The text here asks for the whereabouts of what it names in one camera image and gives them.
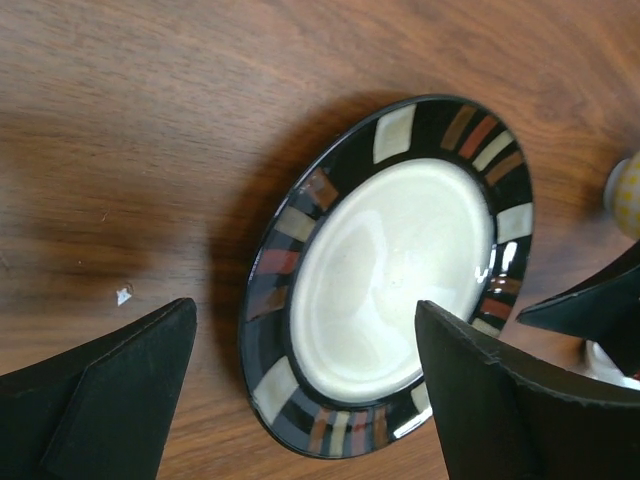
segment black object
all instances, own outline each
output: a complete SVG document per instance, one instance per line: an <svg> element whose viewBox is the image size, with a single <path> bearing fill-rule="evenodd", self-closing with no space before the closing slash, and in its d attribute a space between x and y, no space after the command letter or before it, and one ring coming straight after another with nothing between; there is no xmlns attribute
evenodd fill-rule
<svg viewBox="0 0 640 480"><path fill-rule="evenodd" d="M593 340L622 373L640 377L640 242L584 282L524 309L518 321Z"/></svg>
<svg viewBox="0 0 640 480"><path fill-rule="evenodd" d="M195 331L180 299L0 377L0 478L155 478Z"/></svg>
<svg viewBox="0 0 640 480"><path fill-rule="evenodd" d="M431 302L416 334L451 480L640 478L640 392L538 360Z"/></svg>

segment plate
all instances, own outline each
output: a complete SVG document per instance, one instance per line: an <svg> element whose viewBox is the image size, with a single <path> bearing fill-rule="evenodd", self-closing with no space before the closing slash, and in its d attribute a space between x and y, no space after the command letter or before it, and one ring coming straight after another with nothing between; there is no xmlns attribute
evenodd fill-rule
<svg viewBox="0 0 640 480"><path fill-rule="evenodd" d="M258 419L319 458L415 430L431 416L417 300L498 336L532 230L524 155L487 109L423 96L362 120L288 192L249 274L239 347Z"/></svg>

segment wood grain surface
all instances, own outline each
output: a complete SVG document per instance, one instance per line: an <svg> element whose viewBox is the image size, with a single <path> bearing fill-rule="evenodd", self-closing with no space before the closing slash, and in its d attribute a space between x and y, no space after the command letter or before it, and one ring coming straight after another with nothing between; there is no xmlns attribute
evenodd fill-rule
<svg viewBox="0 0 640 480"><path fill-rule="evenodd" d="M518 306L572 286L630 244L600 196L640 148L639 23L637 0L0 1L0 373L191 296L159 478L447 478L433 422L345 461L263 431L236 353L261 232L352 123L458 94L507 122L533 174ZM575 340L513 322L505 338L578 358Z"/></svg>

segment small white paper scrap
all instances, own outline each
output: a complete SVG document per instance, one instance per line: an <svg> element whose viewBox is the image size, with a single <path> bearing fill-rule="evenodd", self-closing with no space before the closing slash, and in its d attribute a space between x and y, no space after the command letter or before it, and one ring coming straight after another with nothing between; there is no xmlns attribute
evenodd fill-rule
<svg viewBox="0 0 640 480"><path fill-rule="evenodd" d="M129 293L128 288L116 290L116 295L118 296L118 306L122 305L124 302L131 298L131 294Z"/></svg>

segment cream plate center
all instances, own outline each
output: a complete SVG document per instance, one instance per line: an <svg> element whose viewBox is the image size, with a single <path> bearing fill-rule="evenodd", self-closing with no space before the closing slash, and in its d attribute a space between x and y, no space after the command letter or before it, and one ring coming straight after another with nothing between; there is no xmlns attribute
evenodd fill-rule
<svg viewBox="0 0 640 480"><path fill-rule="evenodd" d="M313 239L294 286L291 339L307 380L345 402L414 381L416 302L469 319L493 231L476 182L443 160L403 162L355 189Z"/></svg>

